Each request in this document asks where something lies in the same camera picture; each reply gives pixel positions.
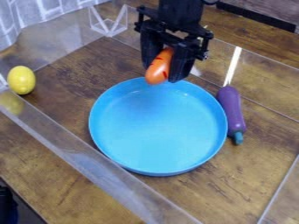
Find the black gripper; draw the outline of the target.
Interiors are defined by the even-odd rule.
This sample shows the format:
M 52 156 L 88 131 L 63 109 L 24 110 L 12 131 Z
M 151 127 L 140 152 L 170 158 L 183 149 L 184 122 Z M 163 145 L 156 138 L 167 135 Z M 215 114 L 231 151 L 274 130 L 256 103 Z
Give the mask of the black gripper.
M 214 0 L 159 0 L 156 9 L 143 5 L 136 8 L 135 31 L 140 33 L 144 68 L 150 67 L 164 45 L 175 47 L 168 76 L 171 83 L 190 75 L 196 59 L 208 58 L 214 34 L 200 25 L 206 5 L 214 5 Z

